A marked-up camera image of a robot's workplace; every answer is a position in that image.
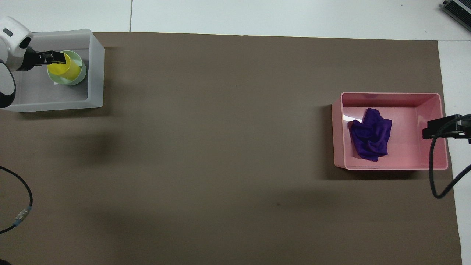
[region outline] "table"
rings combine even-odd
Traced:
[[[469,75],[467,56],[471,35],[438,10],[432,1],[363,1],[344,5],[325,1],[271,1],[258,4],[233,4],[230,1],[81,1],[62,5],[55,17],[37,18],[38,10],[55,5],[53,1],[0,2],[0,15],[11,15],[33,31],[90,28],[93,31],[154,31],[182,33],[220,33],[287,35],[337,38],[378,38],[438,40],[447,114],[471,112],[466,102]],[[82,17],[68,20],[70,7]],[[450,141],[453,172],[456,175],[468,162],[466,144]],[[455,188],[456,210],[462,244],[463,264],[471,264],[470,209],[471,181],[463,178]]]

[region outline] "pink box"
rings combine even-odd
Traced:
[[[375,108],[383,118],[392,120],[388,155],[377,162],[360,158],[348,128],[348,122],[362,121],[367,108]],[[432,140],[422,139],[422,129],[427,121],[441,117],[441,97],[436,93],[344,92],[332,104],[335,165],[349,170],[427,170]],[[435,145],[433,168],[448,168],[443,138]]]

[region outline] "white plastic bin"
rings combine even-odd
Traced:
[[[5,108],[15,112],[77,108],[99,108],[103,105],[105,49],[90,30],[35,33],[30,46],[35,51],[72,50],[87,67],[87,76],[77,85],[54,84],[46,66],[13,72],[16,97]]]

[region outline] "plastic cup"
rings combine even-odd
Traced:
[[[50,64],[48,65],[48,71],[53,75],[72,81],[79,76],[81,69],[74,60],[70,59],[69,55],[63,54],[65,55],[65,64]]]
[[[85,66],[85,63],[82,61],[82,58],[80,58],[80,55],[78,55],[76,52],[71,51],[71,50],[63,50],[62,53],[66,54],[71,62],[74,62],[78,68],[79,68],[79,73],[76,75],[75,78],[72,80],[65,78],[60,75],[53,74],[48,67],[48,76],[49,78],[54,81],[56,84],[60,85],[76,85],[82,82],[82,80],[85,78],[87,75],[87,67]]]

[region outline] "yellow cup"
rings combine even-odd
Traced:
[[[48,65],[48,71],[53,75],[66,78],[70,81],[77,78],[80,74],[80,67],[65,54],[65,64],[50,64]]]

